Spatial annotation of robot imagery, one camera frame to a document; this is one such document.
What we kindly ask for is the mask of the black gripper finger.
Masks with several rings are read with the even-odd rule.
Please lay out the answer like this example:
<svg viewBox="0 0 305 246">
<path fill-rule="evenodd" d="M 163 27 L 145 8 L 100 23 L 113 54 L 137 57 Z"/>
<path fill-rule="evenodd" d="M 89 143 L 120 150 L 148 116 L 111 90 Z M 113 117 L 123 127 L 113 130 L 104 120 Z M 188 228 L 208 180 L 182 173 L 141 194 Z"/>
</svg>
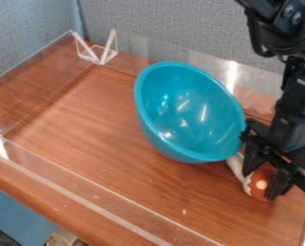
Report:
<svg viewBox="0 0 305 246">
<path fill-rule="evenodd" d="M 278 196 L 284 195 L 291 188 L 291 179 L 294 171 L 286 168 L 275 171 L 271 183 L 268 185 L 264 198 L 272 201 Z"/>
<path fill-rule="evenodd" d="M 243 155 L 243 175 L 248 176 L 263 163 L 266 163 L 263 154 L 252 147 L 251 144 L 247 144 Z"/>
</svg>

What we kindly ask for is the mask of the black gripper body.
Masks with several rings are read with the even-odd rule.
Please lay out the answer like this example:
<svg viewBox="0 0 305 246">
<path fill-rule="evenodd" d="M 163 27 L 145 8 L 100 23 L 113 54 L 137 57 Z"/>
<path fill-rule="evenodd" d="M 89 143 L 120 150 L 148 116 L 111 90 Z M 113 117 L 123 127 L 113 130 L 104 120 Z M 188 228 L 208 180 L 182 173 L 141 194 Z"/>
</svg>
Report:
<svg viewBox="0 0 305 246">
<path fill-rule="evenodd" d="M 252 145 L 276 170 L 294 171 L 291 186 L 305 192 L 305 100 L 288 103 L 280 99 L 268 126 L 251 118 L 246 123 L 240 133 L 246 145 Z"/>
</svg>

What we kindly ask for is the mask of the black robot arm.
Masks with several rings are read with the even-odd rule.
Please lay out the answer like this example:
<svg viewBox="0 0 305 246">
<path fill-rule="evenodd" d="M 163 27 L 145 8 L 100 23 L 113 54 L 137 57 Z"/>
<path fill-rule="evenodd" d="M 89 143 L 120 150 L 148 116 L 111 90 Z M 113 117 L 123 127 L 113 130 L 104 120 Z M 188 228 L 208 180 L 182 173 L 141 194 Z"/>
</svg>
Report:
<svg viewBox="0 0 305 246">
<path fill-rule="evenodd" d="M 247 119 L 243 174 L 263 163 L 275 168 L 266 189 L 271 200 L 292 186 L 305 191 L 305 0 L 234 0 L 244 9 L 254 52 L 284 64 L 282 96 L 271 123 Z"/>
</svg>

